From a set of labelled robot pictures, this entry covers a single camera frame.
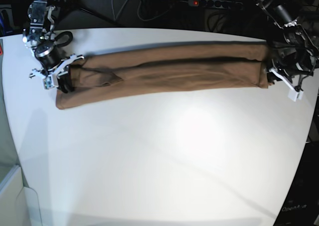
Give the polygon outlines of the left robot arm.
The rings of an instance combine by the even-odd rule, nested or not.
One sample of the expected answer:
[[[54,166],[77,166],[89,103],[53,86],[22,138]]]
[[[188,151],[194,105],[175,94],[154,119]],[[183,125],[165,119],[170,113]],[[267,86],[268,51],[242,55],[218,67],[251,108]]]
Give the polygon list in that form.
[[[270,82],[283,81],[293,93],[301,93],[303,81],[319,66],[319,46],[302,25],[302,5],[299,0],[252,1],[278,28],[267,39],[273,51],[267,68]]]

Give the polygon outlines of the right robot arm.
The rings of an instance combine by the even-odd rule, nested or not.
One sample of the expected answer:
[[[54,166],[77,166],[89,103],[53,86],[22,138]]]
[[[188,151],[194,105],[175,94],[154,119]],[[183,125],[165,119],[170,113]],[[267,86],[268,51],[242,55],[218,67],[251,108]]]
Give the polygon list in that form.
[[[54,35],[56,9],[52,0],[33,0],[28,8],[29,27],[23,30],[22,41],[32,56],[40,63],[40,69],[33,69],[29,78],[39,77],[44,89],[57,88],[63,93],[74,91],[70,65],[84,59],[83,55],[66,56],[63,47],[73,40],[70,31]]]

